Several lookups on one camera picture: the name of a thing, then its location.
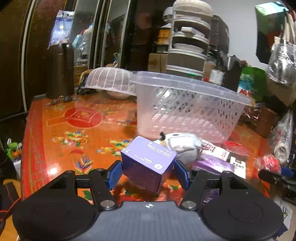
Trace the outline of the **blue white hanging packet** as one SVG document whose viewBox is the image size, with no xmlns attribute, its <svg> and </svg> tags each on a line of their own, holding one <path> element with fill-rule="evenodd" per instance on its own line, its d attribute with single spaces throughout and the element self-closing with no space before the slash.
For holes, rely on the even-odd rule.
<svg viewBox="0 0 296 241">
<path fill-rule="evenodd" d="M 73 25 L 74 13 L 74 11 L 58 11 L 50 35 L 48 48 L 50 48 L 53 45 L 69 42 L 71 29 Z"/>
</svg>

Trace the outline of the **green shopping bag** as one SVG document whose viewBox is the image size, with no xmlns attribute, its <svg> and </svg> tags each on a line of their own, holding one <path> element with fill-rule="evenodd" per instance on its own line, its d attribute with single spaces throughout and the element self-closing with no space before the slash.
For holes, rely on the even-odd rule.
<svg viewBox="0 0 296 241">
<path fill-rule="evenodd" d="M 237 92 L 251 97 L 255 102 L 262 102 L 268 94 L 265 71 L 256 67 L 244 67 Z"/>
</svg>

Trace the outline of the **green box on wall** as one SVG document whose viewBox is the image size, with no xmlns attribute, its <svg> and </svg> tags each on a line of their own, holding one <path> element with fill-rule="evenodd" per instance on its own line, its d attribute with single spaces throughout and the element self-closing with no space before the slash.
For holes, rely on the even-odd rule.
<svg viewBox="0 0 296 241">
<path fill-rule="evenodd" d="M 265 35 L 277 33 L 281 30 L 285 20 L 285 11 L 288 11 L 281 2 L 272 1 L 254 6 L 257 28 Z"/>
</svg>

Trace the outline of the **brown leather cup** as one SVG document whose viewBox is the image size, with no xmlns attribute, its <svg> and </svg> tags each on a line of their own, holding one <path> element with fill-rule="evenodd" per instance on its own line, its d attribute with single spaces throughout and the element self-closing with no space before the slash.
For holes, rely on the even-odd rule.
<svg viewBox="0 0 296 241">
<path fill-rule="evenodd" d="M 265 106 L 261 107 L 259 109 L 259 116 L 257 119 L 255 132 L 260 136 L 267 138 L 277 117 L 278 115 L 276 112 L 272 111 L 269 108 L 266 108 Z"/>
</svg>

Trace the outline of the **purple cardboard box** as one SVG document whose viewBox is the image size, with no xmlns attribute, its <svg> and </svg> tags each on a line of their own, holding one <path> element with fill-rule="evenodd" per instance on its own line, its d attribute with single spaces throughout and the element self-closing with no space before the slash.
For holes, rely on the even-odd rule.
<svg viewBox="0 0 296 241">
<path fill-rule="evenodd" d="M 137 136 L 121 150 L 122 172 L 153 193 L 169 178 L 177 153 L 144 137 Z"/>
</svg>

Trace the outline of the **tiered food storage rack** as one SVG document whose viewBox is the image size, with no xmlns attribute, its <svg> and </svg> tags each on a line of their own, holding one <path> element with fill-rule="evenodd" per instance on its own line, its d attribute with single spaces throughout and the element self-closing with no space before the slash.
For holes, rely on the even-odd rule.
<svg viewBox="0 0 296 241">
<path fill-rule="evenodd" d="M 166 73 L 203 80 L 212 18 L 204 1 L 174 2 Z"/>
</svg>

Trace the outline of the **white plush toy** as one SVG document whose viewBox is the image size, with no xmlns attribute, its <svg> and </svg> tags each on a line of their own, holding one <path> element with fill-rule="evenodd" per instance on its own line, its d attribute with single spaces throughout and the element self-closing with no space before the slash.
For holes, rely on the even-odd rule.
<svg viewBox="0 0 296 241">
<path fill-rule="evenodd" d="M 176 160 L 180 160 L 187 167 L 197 161 L 203 150 L 202 139 L 192 133 L 160 133 L 160 138 L 154 143 L 173 150 L 177 153 Z"/>
</svg>

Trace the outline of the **black white Kent box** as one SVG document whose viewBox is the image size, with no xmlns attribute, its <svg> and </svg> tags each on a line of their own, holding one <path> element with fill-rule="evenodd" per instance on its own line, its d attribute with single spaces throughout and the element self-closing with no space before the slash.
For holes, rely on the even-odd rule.
<svg viewBox="0 0 296 241">
<path fill-rule="evenodd" d="M 234 166 L 233 173 L 243 179 L 246 179 L 246 164 L 243 161 L 230 157 L 230 164 Z"/>
</svg>

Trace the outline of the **red mesh bag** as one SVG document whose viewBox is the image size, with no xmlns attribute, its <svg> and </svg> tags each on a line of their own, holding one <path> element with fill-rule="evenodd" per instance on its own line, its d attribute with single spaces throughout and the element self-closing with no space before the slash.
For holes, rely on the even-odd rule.
<svg viewBox="0 0 296 241">
<path fill-rule="evenodd" d="M 267 170 L 276 174 L 281 173 L 281 166 L 279 161 L 272 154 L 266 154 L 258 157 L 254 161 L 254 166 L 258 171 Z"/>
</svg>

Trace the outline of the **brown thermos flask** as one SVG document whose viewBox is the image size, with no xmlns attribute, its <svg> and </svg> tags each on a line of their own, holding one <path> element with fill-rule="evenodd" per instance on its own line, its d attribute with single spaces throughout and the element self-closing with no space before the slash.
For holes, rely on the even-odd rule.
<svg viewBox="0 0 296 241">
<path fill-rule="evenodd" d="M 74 49 L 69 43 L 52 45 L 47 56 L 47 92 L 50 99 L 74 94 Z"/>
</svg>

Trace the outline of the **purple packet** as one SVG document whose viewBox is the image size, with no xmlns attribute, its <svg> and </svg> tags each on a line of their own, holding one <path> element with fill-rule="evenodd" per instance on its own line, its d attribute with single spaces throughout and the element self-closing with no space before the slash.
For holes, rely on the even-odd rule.
<svg viewBox="0 0 296 241">
<path fill-rule="evenodd" d="M 210 155 L 203 155 L 195 161 L 191 168 L 193 170 L 205 170 L 209 173 L 219 175 L 223 171 L 234 172 L 234 165 Z"/>
</svg>

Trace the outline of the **white labelled bottle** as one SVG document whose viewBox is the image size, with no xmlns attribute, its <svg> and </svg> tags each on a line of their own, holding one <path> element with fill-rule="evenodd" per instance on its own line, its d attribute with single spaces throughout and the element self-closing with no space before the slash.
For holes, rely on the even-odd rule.
<svg viewBox="0 0 296 241">
<path fill-rule="evenodd" d="M 218 69 L 212 69 L 208 82 L 221 86 L 223 82 L 223 77 L 224 77 L 224 72 Z"/>
</svg>

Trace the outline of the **bunch of keys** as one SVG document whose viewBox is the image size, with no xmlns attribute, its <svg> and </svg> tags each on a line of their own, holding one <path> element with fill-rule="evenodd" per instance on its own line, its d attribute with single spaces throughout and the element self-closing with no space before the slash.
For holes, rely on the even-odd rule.
<svg viewBox="0 0 296 241">
<path fill-rule="evenodd" d="M 79 98 L 77 98 L 77 97 L 72 97 L 69 95 L 67 95 L 67 96 L 61 95 L 57 99 L 51 100 L 46 105 L 55 105 L 55 104 L 62 103 L 62 102 L 71 102 L 71 101 L 77 101 L 77 100 L 79 100 Z"/>
</svg>

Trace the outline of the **white red card box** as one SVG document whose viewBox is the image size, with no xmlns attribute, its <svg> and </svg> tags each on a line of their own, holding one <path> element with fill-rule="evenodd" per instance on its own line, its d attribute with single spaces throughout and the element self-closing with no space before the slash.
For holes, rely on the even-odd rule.
<svg viewBox="0 0 296 241">
<path fill-rule="evenodd" d="M 208 156 L 212 156 L 218 159 L 221 159 L 223 161 L 227 161 L 230 152 L 219 147 L 216 146 L 214 144 L 212 144 L 211 142 L 208 142 L 206 140 L 202 140 L 202 155 L 208 155 Z"/>
</svg>

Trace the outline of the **clear plastic basket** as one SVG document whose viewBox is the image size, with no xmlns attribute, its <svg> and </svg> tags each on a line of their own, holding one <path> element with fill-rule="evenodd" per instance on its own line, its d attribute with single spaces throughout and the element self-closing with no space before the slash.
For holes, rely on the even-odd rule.
<svg viewBox="0 0 296 241">
<path fill-rule="evenodd" d="M 252 99 L 225 87 L 191 78 L 136 71 L 137 133 L 193 133 L 219 144 L 229 139 Z"/>
</svg>

